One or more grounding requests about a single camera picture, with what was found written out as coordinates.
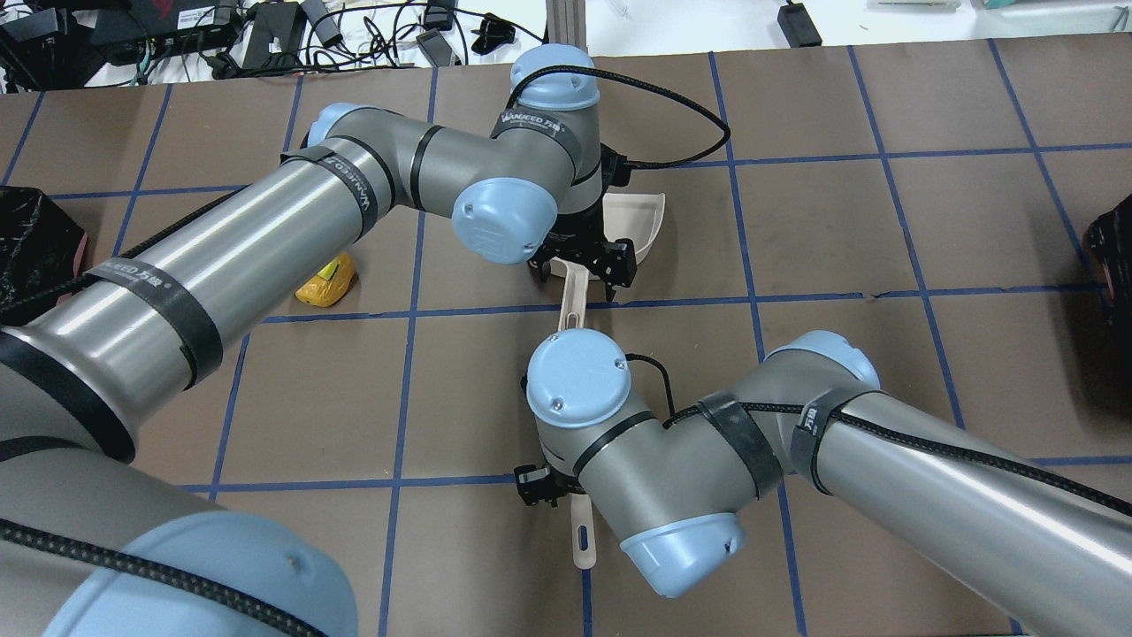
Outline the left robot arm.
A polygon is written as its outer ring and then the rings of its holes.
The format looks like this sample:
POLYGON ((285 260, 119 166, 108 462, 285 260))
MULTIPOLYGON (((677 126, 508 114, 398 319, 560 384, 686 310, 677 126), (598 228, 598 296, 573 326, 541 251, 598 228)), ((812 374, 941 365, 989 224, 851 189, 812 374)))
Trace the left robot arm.
POLYGON ((5 636, 355 636, 338 563, 134 470, 139 427, 396 206, 533 258, 599 201, 599 77, 578 48, 530 50, 488 136, 327 106, 268 177, 5 327, 5 636))

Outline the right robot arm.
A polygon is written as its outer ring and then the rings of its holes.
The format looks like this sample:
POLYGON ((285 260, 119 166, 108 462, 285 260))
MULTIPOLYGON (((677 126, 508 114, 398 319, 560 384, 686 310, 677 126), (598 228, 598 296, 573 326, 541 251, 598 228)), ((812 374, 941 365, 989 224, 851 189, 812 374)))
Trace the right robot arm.
POLYGON ((669 419, 602 332, 555 332, 524 391, 543 455, 524 503, 586 494, 658 595, 746 543, 738 515, 795 474, 901 539, 1039 636, 1127 636, 1129 503, 883 391, 859 348, 807 332, 669 419))

